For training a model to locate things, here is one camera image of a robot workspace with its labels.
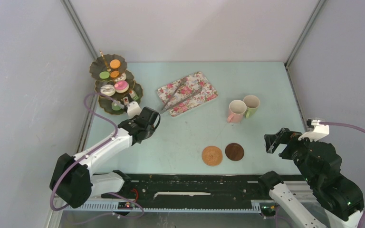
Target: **table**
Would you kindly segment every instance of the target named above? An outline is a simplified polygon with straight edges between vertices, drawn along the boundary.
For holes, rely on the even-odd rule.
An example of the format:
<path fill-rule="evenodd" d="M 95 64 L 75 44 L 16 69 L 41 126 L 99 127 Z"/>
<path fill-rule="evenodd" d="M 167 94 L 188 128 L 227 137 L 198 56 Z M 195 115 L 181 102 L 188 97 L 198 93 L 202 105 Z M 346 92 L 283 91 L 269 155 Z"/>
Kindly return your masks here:
<path fill-rule="evenodd" d="M 280 145 L 274 154 L 266 154 L 263 139 L 264 134 L 275 134 L 282 127 L 304 131 L 282 62 L 128 63 L 128 70 L 144 89 L 141 107 L 159 110 L 162 102 L 157 88 L 197 71 L 204 73 L 219 96 L 177 117 L 162 114 L 160 126 L 151 138 L 109 159 L 99 172 L 232 175 L 274 170 L 279 174 L 299 174 L 293 161 L 278 156 L 285 145 Z M 241 123 L 227 123 L 229 103 L 250 94 L 261 101 L 258 111 Z M 128 118 L 127 114 L 105 113 L 99 105 L 96 112 L 115 123 Z M 112 131 L 112 125 L 94 117 L 86 148 Z M 244 148 L 240 161 L 231 161 L 224 154 L 232 142 Z M 211 145 L 223 151 L 223 161 L 215 167 L 202 161 L 203 149 Z"/>

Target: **gray floor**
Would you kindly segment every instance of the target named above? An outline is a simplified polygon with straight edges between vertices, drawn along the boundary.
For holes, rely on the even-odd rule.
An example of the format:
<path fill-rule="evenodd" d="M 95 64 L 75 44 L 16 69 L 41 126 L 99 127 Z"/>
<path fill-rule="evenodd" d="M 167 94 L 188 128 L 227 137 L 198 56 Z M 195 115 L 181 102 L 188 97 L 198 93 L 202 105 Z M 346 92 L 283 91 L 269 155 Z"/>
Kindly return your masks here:
<path fill-rule="evenodd" d="M 327 223 L 325 213 L 320 207 L 312 204 L 306 208 L 321 222 Z M 113 216 L 98 218 L 83 225 L 72 225 L 66 217 L 73 222 L 85 221 L 102 212 L 65 211 L 62 220 L 62 228 L 275 228 L 275 220 L 264 220 L 259 214 L 232 214 L 232 213 L 146 213 L 139 219 L 117 219 Z M 288 218 L 287 214 L 279 211 L 279 215 Z M 283 220 L 278 221 L 279 228 L 290 226 Z"/>

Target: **white wall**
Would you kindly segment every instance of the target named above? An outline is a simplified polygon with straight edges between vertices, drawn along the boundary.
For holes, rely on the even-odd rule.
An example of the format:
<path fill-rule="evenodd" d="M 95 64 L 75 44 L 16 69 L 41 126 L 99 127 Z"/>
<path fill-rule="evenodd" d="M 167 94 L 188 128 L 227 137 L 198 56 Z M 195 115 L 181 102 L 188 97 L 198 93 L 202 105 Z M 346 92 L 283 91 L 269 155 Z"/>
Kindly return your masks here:
<path fill-rule="evenodd" d="M 0 0 L 0 228 L 43 227 L 59 155 L 74 153 L 94 81 L 59 0 Z"/>
<path fill-rule="evenodd" d="M 291 77 L 306 117 L 365 128 L 365 1 L 327 2 Z M 336 147 L 342 173 L 365 198 L 365 135 L 333 126 L 325 141 Z"/>
<path fill-rule="evenodd" d="M 96 49 L 129 62 L 286 61 L 317 0 L 73 0 Z"/>

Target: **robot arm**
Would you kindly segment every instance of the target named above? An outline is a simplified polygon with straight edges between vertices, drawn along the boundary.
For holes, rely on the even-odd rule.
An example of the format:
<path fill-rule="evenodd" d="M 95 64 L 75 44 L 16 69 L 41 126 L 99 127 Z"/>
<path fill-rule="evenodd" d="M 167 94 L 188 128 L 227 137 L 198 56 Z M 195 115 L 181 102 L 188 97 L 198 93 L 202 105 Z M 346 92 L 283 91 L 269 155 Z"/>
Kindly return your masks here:
<path fill-rule="evenodd" d="M 77 153 L 73 157 L 66 153 L 60 156 L 49 185 L 51 190 L 59 177 L 71 164 L 79 158 L 85 157 L 65 176 L 57 189 L 57 195 L 71 207 L 77 208 L 91 196 L 107 192 L 119 192 L 124 184 L 124 179 L 119 174 L 115 172 L 100 175 L 94 174 L 104 162 L 117 153 L 152 136 L 160 122 L 159 120 L 156 127 L 154 126 L 157 117 L 160 117 L 157 111 L 145 107 L 139 115 L 121 122 L 118 125 L 116 135 L 114 135 L 115 132 L 112 132 L 93 147 Z M 92 149 L 100 145 L 101 147 L 93 154 L 88 155 Z"/>
<path fill-rule="evenodd" d="M 313 131 L 304 134 L 282 128 L 276 134 L 265 135 L 267 153 L 273 153 L 280 144 L 286 144 L 286 148 L 279 156 L 282 159 L 293 160 L 312 189 L 313 195 L 325 209 L 331 226 L 355 228 L 364 208 L 362 191 L 340 173 L 342 159 L 336 153 L 334 146 L 330 143 L 317 142 L 329 134 L 328 126 L 320 125 L 319 122 L 319 120 L 309 120 L 307 124 Z M 282 195 L 282 192 L 288 193 L 286 185 L 275 172 L 273 173 L 274 175 L 269 174 L 266 178 L 271 179 L 273 176 L 274 181 L 265 181 L 264 176 L 259 180 L 264 192 L 282 203 L 281 206 L 299 226 L 313 227 L 309 221 L 311 214 L 300 206 L 301 204 L 292 206 L 293 200 L 298 203 L 296 198 L 286 196 L 287 200 L 283 199 L 285 195 Z"/>

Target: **floral pattern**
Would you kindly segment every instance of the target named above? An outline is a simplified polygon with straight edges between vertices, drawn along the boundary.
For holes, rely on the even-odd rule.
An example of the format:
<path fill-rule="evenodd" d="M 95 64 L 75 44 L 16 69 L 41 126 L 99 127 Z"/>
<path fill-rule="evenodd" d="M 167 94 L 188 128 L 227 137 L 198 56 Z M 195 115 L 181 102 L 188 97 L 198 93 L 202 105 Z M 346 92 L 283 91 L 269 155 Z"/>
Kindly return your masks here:
<path fill-rule="evenodd" d="M 187 101 L 179 104 L 173 109 L 169 110 L 171 116 L 178 116 L 181 113 L 185 113 L 201 104 L 215 99 L 218 96 L 218 92 L 213 88 L 208 79 L 203 75 L 202 72 L 196 72 L 188 75 L 187 82 L 179 88 L 174 97 L 170 100 L 167 106 L 173 106 L 173 104 L 189 97 L 192 93 L 202 87 L 202 92 Z M 159 89 L 157 89 L 157 95 L 159 95 L 163 104 L 171 97 L 171 94 L 176 90 L 180 84 L 181 79 L 169 83 Z"/>

